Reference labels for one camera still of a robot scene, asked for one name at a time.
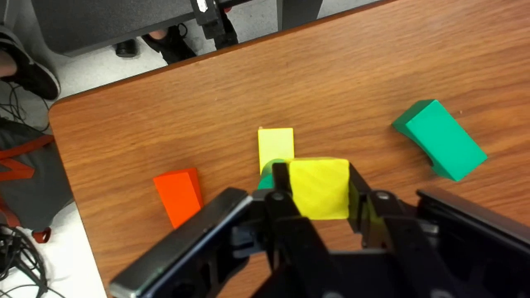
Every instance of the floor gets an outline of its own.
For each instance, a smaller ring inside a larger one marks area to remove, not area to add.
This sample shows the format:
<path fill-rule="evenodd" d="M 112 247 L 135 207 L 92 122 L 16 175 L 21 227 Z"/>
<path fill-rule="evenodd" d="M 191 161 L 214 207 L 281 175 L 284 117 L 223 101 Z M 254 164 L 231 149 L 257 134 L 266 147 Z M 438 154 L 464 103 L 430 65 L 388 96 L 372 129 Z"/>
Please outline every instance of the floor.
<path fill-rule="evenodd" d="M 373 0 L 325 0 L 320 16 L 329 16 L 337 12 L 345 12 L 354 7 L 372 3 Z M 102 48 L 75 58 L 55 55 L 47 50 L 39 25 L 34 16 L 31 0 L 4 0 L 0 12 L 4 12 L 4 23 L 14 28 L 24 40 L 27 50 L 42 61 L 49 63 L 59 74 L 62 83 L 62 98 L 110 84 L 125 78 L 132 78 L 156 68 L 166 66 L 163 58 L 150 50 L 145 43 L 140 45 L 140 56 L 122 60 L 115 55 L 113 48 Z M 239 31 L 241 41 L 249 41 L 264 35 L 277 31 L 277 2 L 276 0 L 254 0 L 236 7 L 229 18 Z M 188 41 L 196 53 L 204 55 L 214 51 L 213 41 L 204 40 L 203 30 L 198 23 L 188 21 Z M 0 94 L 9 94 L 6 86 L 0 86 Z M 19 91 L 22 106 L 27 111 L 27 122 L 44 127 L 49 122 L 49 109 L 42 99 L 32 93 Z M 54 237 L 49 243 L 39 245 L 49 263 L 50 285 L 65 296 L 77 298 L 100 298 L 105 290 L 97 270 L 97 263 L 75 204 L 64 209 L 54 225 Z M 12 271 L 11 276 L 0 281 L 0 290 L 9 291 L 21 285 L 29 285 L 31 280 Z M 26 286 L 11 291 L 11 296 L 34 296 L 36 288 Z"/>

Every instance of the green block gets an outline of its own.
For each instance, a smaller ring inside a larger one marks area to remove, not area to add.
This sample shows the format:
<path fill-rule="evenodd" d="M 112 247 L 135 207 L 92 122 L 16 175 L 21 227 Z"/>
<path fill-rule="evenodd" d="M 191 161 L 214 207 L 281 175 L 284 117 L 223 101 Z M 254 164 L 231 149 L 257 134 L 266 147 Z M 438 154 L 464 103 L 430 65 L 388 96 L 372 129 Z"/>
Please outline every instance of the green block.
<path fill-rule="evenodd" d="M 259 182 L 259 189 L 276 189 L 276 175 L 274 175 L 274 164 L 281 164 L 286 162 L 284 159 L 274 159 L 271 162 L 266 164 L 266 167 L 262 169 L 262 177 Z"/>
<path fill-rule="evenodd" d="M 488 159 L 438 99 L 418 101 L 393 126 L 431 157 L 443 177 L 460 182 Z"/>

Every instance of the black wire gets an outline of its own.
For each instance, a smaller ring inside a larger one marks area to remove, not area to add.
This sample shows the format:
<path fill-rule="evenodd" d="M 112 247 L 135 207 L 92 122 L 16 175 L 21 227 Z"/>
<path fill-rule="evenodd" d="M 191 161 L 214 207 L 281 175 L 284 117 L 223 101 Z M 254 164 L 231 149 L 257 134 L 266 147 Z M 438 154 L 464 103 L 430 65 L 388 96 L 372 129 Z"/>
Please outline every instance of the black wire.
<path fill-rule="evenodd" d="M 12 298 L 11 293 L 14 293 L 14 291 L 17 291 L 17 290 L 21 290 L 21 288 L 31 288 L 31 286 L 37 286 L 37 285 L 31 285 L 31 283 L 29 283 L 29 285 L 14 286 L 14 288 L 11 288 L 9 291 L 0 291 L 0 298 L 4 298 L 4 296 Z M 65 295 L 62 295 L 60 291 L 57 291 L 57 290 L 50 288 L 50 286 L 49 286 L 49 290 L 50 290 L 52 293 L 55 293 L 57 296 L 60 296 L 60 298 L 67 298 Z"/>
<path fill-rule="evenodd" d="M 29 275 L 31 280 L 36 281 L 36 285 L 27 285 L 27 286 L 39 286 L 37 298 L 40 298 L 47 291 L 54 291 L 59 296 L 64 296 L 62 293 L 59 293 L 49 286 L 45 260 L 39 253 L 34 242 L 19 228 L 0 225 L 0 232 L 2 232 L 0 233 L 0 245 L 2 245 L 0 252 L 4 255 L 4 262 L 2 262 L 4 271 L 0 275 L 0 280 L 9 276 L 9 270 L 12 266 L 17 266 L 21 271 Z M 22 286 L 16 286 L 9 291 L 0 291 L 0 298 L 11 296 L 9 293 L 12 293 L 17 288 L 22 288 Z"/>
<path fill-rule="evenodd" d="M 27 121 L 26 121 L 27 111 L 21 106 L 21 99 L 19 99 L 19 93 L 17 93 L 17 89 L 21 89 L 21 86 L 14 84 L 11 81 L 6 81 L 6 83 L 11 86 L 11 96 L 9 96 L 9 103 L 7 104 L 0 104 L 0 109 L 4 109 L 7 114 L 11 114 L 14 121 L 29 126 Z M 49 103 L 44 98 L 40 98 L 40 99 L 45 104 L 47 111 L 50 113 Z M 47 122 L 45 127 L 42 127 L 42 129 L 36 127 L 36 129 L 39 132 L 47 132 L 49 127 L 50 127 L 50 121 Z"/>

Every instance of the orange block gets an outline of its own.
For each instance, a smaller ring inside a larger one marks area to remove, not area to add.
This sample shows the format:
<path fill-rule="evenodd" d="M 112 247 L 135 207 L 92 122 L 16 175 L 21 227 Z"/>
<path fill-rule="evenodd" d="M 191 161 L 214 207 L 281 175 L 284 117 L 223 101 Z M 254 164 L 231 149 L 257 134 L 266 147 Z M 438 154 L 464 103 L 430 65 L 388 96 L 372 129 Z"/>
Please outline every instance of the orange block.
<path fill-rule="evenodd" d="M 175 228 L 195 217 L 203 207 L 196 169 L 158 175 L 155 177 L 155 185 Z"/>

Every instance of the wooden surface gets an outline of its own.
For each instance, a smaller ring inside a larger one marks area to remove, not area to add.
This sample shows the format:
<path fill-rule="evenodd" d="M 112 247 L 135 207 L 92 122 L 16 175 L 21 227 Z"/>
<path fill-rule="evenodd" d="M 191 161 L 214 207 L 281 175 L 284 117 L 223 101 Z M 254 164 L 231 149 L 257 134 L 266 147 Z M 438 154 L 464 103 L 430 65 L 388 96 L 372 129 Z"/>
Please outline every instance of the wooden surface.
<path fill-rule="evenodd" d="M 105 283 L 171 228 L 153 177 L 193 165 L 206 199 L 252 190 L 261 126 L 294 126 L 299 156 L 347 157 L 405 200 L 440 185 L 530 225 L 529 12 L 529 0 L 398 0 L 59 103 L 54 131 Z M 461 184 L 390 127 L 426 98 L 489 154 Z M 339 227 L 320 225 L 349 247 Z M 267 273 L 254 263 L 228 296 L 256 290 Z"/>

